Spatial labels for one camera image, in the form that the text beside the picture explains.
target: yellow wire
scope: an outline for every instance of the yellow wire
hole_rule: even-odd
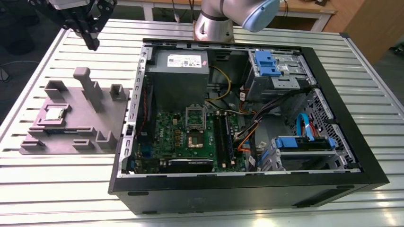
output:
[[[237,151],[239,151],[242,144],[245,143],[246,139],[249,138],[249,136],[251,135],[251,133],[254,132],[254,130],[257,129],[258,125],[254,126],[253,130],[249,132],[247,136],[243,138],[242,142],[239,143],[238,147],[237,147]]]
[[[231,88],[231,81],[229,80],[227,75],[225,74],[225,72],[221,71],[219,68],[217,68],[217,67],[213,66],[213,65],[209,65],[209,67],[210,67],[210,68],[214,68],[214,69],[223,75],[223,77],[225,77],[225,79],[226,79],[226,82],[227,82],[226,92],[223,93],[223,95],[222,95],[222,96],[218,96],[217,98],[207,98],[207,99],[206,99],[207,101],[213,101],[213,100],[221,99],[222,97],[225,97],[225,96],[227,95],[229,90],[230,90],[230,88]]]

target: dark floor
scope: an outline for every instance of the dark floor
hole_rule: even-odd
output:
[[[173,21],[171,12],[169,10],[153,9],[153,13],[154,20]],[[177,14],[179,16],[182,15],[181,22],[190,22],[189,10],[185,11],[178,9]],[[139,7],[117,6],[111,18],[142,20],[142,9]],[[27,28],[27,31],[34,41],[35,49],[22,56],[13,56],[0,48],[0,65],[11,61],[41,61],[57,35],[58,27],[46,18],[39,16],[39,23]],[[6,116],[34,69],[34,63],[15,63],[3,66],[3,70],[11,76],[11,80],[9,83],[0,82],[0,123]],[[404,57],[395,56],[391,52],[386,52],[379,62],[375,63],[374,69],[381,75],[398,100],[404,103]]]

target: black cable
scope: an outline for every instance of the black cable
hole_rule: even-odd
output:
[[[190,22],[194,21],[194,14],[193,14],[193,6],[194,6],[194,0],[191,0],[191,3],[190,3],[190,0],[187,0],[189,2],[189,8],[190,8]]]
[[[213,104],[209,100],[205,100],[205,102],[207,102],[215,109],[225,111],[223,108],[218,107],[215,104]]]
[[[221,100],[222,104],[225,105],[226,109],[230,110],[231,108],[229,107],[229,104],[226,103],[226,101],[223,100],[223,98],[221,98],[219,100]]]
[[[170,2],[171,2],[171,11],[174,13],[174,18],[175,18],[177,12],[175,12],[174,0],[170,0]]]
[[[183,17],[183,15],[185,15],[186,11],[187,11],[187,10],[185,10],[183,13],[182,13],[182,15],[178,17],[179,20],[182,19],[182,17]]]
[[[287,1],[285,0],[285,16],[289,14],[289,4]]]
[[[283,11],[282,17],[287,17],[287,14],[289,14],[289,4],[287,4],[287,1],[286,1],[286,0],[283,0],[283,1],[285,1],[285,11]],[[283,20],[285,20],[285,19],[281,18],[277,28],[282,28]]]
[[[239,135],[242,135],[245,132],[250,131],[253,129],[253,127],[258,124],[259,120],[262,119],[262,116],[270,111],[273,110],[275,107],[278,107],[278,105],[291,96],[297,95],[297,94],[302,94],[306,93],[311,90],[311,87],[305,87],[302,89],[298,90],[290,90],[287,91],[285,94],[282,94],[277,99],[271,100],[270,102],[267,102],[262,108],[257,111],[257,113],[254,114],[253,118],[251,118],[251,123],[249,125],[249,127],[239,131]]]

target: white desk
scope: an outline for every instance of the white desk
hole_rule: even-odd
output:
[[[137,1],[137,0],[118,0],[118,5],[142,7],[143,20],[147,20],[147,21],[153,21],[153,8],[171,9],[170,3],[145,2],[145,1]],[[190,9],[189,4],[175,4],[175,9]],[[194,10],[201,10],[201,6],[194,5]],[[278,11],[277,16],[282,16],[282,15],[283,15],[283,12]],[[302,18],[315,19],[315,22],[310,29],[311,32],[322,31],[330,16],[331,16],[331,14],[323,14],[323,13],[287,12],[287,17],[302,17]]]
[[[89,67],[101,87],[131,88],[143,37],[191,39],[189,24],[109,20],[95,52],[73,32],[61,31],[17,102],[0,126],[0,225],[41,223],[70,226],[271,227],[404,225],[402,106],[362,59],[337,34],[266,29],[250,35],[234,28],[239,43],[311,47],[389,178],[375,191],[354,193],[309,209],[134,216],[107,195],[113,155],[22,156],[19,143],[42,105],[42,86],[71,78],[74,67]]]

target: metal chassis frame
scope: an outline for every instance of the metal chassis frame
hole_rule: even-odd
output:
[[[243,175],[234,177],[217,176],[217,177],[187,177],[186,182],[181,177],[122,177],[117,172],[119,168],[118,161],[119,150],[117,150],[114,157],[114,164],[111,169],[111,176],[109,181],[107,193],[114,194],[114,192],[146,192],[147,190],[191,190],[191,189],[225,189],[229,185],[231,188],[255,188],[255,187],[286,187],[286,186],[307,186],[307,185],[334,185],[335,187],[353,186],[354,189],[349,190],[346,193],[341,193],[333,196],[331,200],[339,198],[353,191],[366,191],[383,184],[386,184],[387,178],[382,172],[382,169],[377,163],[377,160],[371,154],[367,147],[365,139],[359,133],[357,125],[353,121],[350,113],[343,105],[341,97],[335,91],[331,81],[326,75],[325,69],[317,58],[317,55],[311,48],[306,47],[293,47],[293,46],[271,46],[263,44],[234,44],[234,43],[201,43],[197,41],[182,41],[182,40],[159,40],[159,39],[143,39],[145,45],[142,48],[147,48],[149,44],[162,45],[162,42],[167,44],[166,46],[175,46],[183,49],[221,49],[226,50],[254,50],[257,48],[281,48],[281,49],[298,49],[303,55],[307,63],[307,67],[314,75],[315,81],[319,85],[323,98],[327,105],[331,107],[333,115],[337,119],[337,124],[341,129],[341,133],[345,138],[354,138],[349,140],[347,144],[350,149],[354,151],[355,160],[359,163],[361,173],[343,173],[343,174],[298,174],[298,175]],[[142,84],[143,77],[143,65],[146,60],[146,54],[141,51],[141,58],[137,67],[137,76],[133,89],[133,97],[135,95],[139,97],[139,87]],[[129,107],[129,116],[137,112],[137,107]],[[127,120],[126,124],[134,124],[135,117]],[[329,202],[329,199],[323,200],[315,206]]]

